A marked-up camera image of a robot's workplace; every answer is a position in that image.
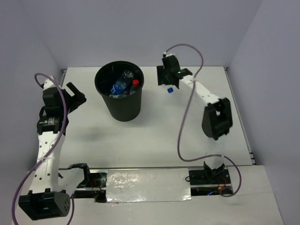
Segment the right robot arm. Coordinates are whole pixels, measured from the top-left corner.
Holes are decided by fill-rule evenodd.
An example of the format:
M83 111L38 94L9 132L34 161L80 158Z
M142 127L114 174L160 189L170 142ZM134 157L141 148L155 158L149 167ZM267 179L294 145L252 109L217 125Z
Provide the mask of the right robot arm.
M204 159L203 176L208 183L215 183L225 169L222 153L225 149L224 137L229 134L233 126L231 103L228 98L220 98L204 87L190 70L181 69L178 59L174 54L162 57L163 65L157 66L158 85L176 86L177 89L190 94L187 107L180 125L177 139L177 153L184 162L194 162ZM203 109L202 131L208 140L206 155L195 159L184 159L180 154L180 141L183 127L192 99L195 98Z

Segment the red cap red label bottle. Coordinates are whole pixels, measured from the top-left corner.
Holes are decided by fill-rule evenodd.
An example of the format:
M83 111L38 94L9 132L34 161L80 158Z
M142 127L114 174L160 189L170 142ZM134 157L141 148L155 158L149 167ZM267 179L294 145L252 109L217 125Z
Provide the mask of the red cap red label bottle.
M140 84L140 82L137 79L134 79L132 81L132 86L131 86L130 91L129 91L130 95L134 94L139 89L139 84Z

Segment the blue label bottle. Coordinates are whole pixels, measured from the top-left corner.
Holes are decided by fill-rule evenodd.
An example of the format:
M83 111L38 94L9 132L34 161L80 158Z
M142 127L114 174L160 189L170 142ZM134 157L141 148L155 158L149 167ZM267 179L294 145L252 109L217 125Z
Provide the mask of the blue label bottle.
M134 79L134 73L130 70L124 70L110 90L110 94L123 94L126 88Z
M165 85L165 84L163 84L163 85L162 85L162 88L163 88L164 91L167 92L167 93L173 93L173 92L174 92L174 89L173 89L173 86L172 86L172 85Z

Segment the clear bottle white green label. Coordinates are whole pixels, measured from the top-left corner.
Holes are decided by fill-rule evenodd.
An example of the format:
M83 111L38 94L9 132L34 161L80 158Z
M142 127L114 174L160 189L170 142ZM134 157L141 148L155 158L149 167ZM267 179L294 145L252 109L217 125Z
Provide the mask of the clear bottle white green label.
M128 96L128 92L125 92L123 94L118 94L118 95L115 95L115 94L110 94L109 97L111 98L125 98Z

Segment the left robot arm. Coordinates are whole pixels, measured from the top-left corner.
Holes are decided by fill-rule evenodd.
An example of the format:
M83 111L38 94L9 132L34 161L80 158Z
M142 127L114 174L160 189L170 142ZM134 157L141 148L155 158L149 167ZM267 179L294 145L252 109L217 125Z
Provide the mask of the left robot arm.
M85 95L71 82L67 86L73 91L73 96L49 79L42 85L45 105L40 110L37 122L37 161L41 164L34 170L28 193L21 195L18 200L19 207L33 221L67 216L75 189L78 186L86 187L92 181L86 163L72 164L65 175L59 174L68 114L86 102Z

